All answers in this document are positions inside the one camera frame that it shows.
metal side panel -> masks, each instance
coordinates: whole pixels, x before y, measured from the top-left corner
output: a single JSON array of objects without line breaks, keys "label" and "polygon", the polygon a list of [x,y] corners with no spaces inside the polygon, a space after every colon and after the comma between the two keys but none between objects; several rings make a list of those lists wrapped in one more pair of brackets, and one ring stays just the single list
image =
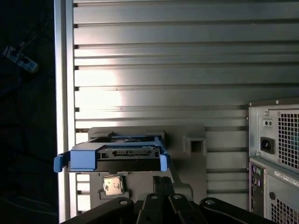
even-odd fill
[{"label": "metal side panel", "polygon": [[[299,95],[299,3],[55,0],[55,12],[58,153],[95,126],[205,125],[208,195],[247,208],[245,105]],[[60,221],[90,209],[87,176],[58,178]]]}]

screw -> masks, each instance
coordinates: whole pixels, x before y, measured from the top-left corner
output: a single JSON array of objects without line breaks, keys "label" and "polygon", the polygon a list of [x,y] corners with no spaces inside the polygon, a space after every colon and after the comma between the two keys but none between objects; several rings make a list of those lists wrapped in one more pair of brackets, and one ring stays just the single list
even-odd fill
[{"label": "screw", "polygon": [[215,202],[214,202],[214,201],[212,201],[212,200],[206,200],[206,203],[207,203],[208,205],[215,204]]},{"label": "screw", "polygon": [[181,199],[182,198],[182,196],[181,195],[175,195],[175,196],[173,196],[175,199]]},{"label": "screw", "polygon": [[124,205],[124,204],[128,204],[127,201],[120,201],[120,204]]}]

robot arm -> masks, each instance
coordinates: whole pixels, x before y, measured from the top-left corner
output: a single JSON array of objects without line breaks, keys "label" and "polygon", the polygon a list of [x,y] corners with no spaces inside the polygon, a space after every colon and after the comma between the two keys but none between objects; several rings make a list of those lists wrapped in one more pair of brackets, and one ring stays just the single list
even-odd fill
[{"label": "robot arm", "polygon": [[64,224],[273,224],[216,198],[205,198],[199,204],[174,192],[169,177],[153,177],[153,193],[135,203],[126,197],[113,199],[78,215]]}]

power supply unit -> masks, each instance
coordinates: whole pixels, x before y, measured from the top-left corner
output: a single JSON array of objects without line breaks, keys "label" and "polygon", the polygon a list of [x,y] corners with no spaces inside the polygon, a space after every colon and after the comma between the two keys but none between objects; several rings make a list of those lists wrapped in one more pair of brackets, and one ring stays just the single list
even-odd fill
[{"label": "power supply unit", "polygon": [[278,224],[299,223],[299,175],[261,158],[249,160],[250,211]]},{"label": "power supply unit", "polygon": [[299,174],[299,98],[249,103],[249,156]]}]

computer tower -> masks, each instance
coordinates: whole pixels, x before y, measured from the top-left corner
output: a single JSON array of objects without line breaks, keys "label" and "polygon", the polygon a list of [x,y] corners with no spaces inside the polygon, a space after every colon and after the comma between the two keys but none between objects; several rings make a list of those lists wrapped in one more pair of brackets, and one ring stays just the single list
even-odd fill
[{"label": "computer tower", "polygon": [[278,224],[299,223],[299,175],[250,158],[250,211]]}]

